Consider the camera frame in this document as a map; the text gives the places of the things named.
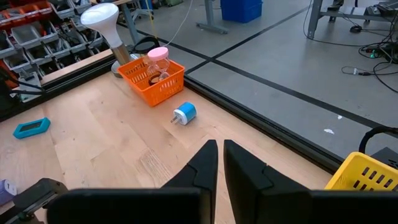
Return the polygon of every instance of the yellow basket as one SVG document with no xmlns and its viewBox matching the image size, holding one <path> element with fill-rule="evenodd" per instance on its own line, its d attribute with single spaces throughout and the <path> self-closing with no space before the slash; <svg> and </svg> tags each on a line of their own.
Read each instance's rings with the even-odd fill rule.
<svg viewBox="0 0 398 224">
<path fill-rule="evenodd" d="M 325 187 L 327 190 L 398 190 L 398 170 L 352 152 Z"/>
</svg>

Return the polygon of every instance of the orange plastic basket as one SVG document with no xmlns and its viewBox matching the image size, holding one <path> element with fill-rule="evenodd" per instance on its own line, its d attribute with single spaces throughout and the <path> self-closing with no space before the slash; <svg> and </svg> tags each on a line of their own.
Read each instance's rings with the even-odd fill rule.
<svg viewBox="0 0 398 224">
<path fill-rule="evenodd" d="M 167 69 L 170 76 L 152 86 L 149 85 L 149 79 L 159 72 L 148 72 L 143 58 L 120 66 L 118 72 L 149 106 L 155 106 L 183 90 L 184 69 L 183 66 L 170 60 Z"/>
</svg>

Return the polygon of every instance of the pink lid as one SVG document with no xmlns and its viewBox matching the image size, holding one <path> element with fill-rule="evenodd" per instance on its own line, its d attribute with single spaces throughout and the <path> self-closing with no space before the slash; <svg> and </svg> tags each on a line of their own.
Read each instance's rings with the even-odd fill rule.
<svg viewBox="0 0 398 224">
<path fill-rule="evenodd" d="M 153 62 L 162 60 L 164 58 L 167 58 L 168 56 L 169 50 L 167 49 L 167 47 L 157 47 L 148 52 L 148 57 Z"/>
</svg>

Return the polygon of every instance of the gray floor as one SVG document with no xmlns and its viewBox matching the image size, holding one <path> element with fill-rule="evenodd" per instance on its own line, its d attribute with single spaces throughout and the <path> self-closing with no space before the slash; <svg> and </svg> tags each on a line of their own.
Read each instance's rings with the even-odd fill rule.
<svg viewBox="0 0 398 224">
<path fill-rule="evenodd" d="M 252 110 L 279 123 L 304 138 L 318 144 L 332 153 L 345 158 L 357 150 L 359 142 L 369 127 L 335 113 L 324 106 L 317 106 L 302 100 L 299 95 L 325 102 L 352 114 L 386 126 L 398 126 L 397 94 L 382 86 L 375 77 L 359 77 L 341 73 L 345 65 L 371 70 L 382 62 L 367 59 L 358 54 L 357 47 L 342 47 L 323 44 L 306 39 L 303 22 L 309 0 L 264 1 L 262 17 L 247 24 L 221 20 L 221 10 L 215 9 L 216 23 L 229 28 L 227 35 L 211 33 L 195 26 L 204 20 L 203 1 L 194 1 L 190 15 L 173 43 L 212 57 L 243 41 L 253 34 L 272 26 L 267 32 L 217 58 L 232 67 L 251 73 L 256 78 L 248 78 L 215 63 L 200 67 L 188 75 L 210 86 L 218 92 L 248 106 Z M 368 6 L 374 1 L 361 1 L 360 6 Z M 155 28 L 159 37 L 170 40 L 185 17 L 190 4 L 186 0 L 171 8 L 155 11 Z M 353 6 L 353 1 L 346 1 Z M 219 8 L 218 1 L 214 8 Z M 291 19 L 279 21 L 298 13 Z M 136 21 L 137 28 L 152 34 L 148 18 Z M 383 36 L 362 32 L 352 34 L 352 23 L 337 19 L 334 24 L 328 18 L 320 20 L 315 38 L 344 44 L 370 44 L 380 42 Z M 371 22 L 370 29 L 388 29 L 386 22 Z M 128 30 L 118 27 L 125 43 L 130 44 Z M 169 46 L 170 57 L 178 63 L 192 68 L 204 62 L 183 50 Z M 392 65 L 383 72 L 396 71 Z M 390 86 L 398 88 L 397 75 L 382 77 Z M 299 94 L 287 94 L 275 86 L 283 86 Z M 394 148 L 398 139 L 381 134 L 368 144 L 370 154 L 389 146 Z"/>
</svg>

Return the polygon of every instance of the white lamp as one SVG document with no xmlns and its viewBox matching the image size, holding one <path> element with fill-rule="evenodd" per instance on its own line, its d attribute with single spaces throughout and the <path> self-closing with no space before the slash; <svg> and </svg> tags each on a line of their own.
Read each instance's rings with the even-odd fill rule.
<svg viewBox="0 0 398 224">
<path fill-rule="evenodd" d="M 116 30 L 118 16 L 119 8 L 115 4 L 101 3 L 87 9 L 80 20 L 84 26 L 105 37 L 120 65 L 124 65 L 130 61 L 130 55 Z"/>
</svg>

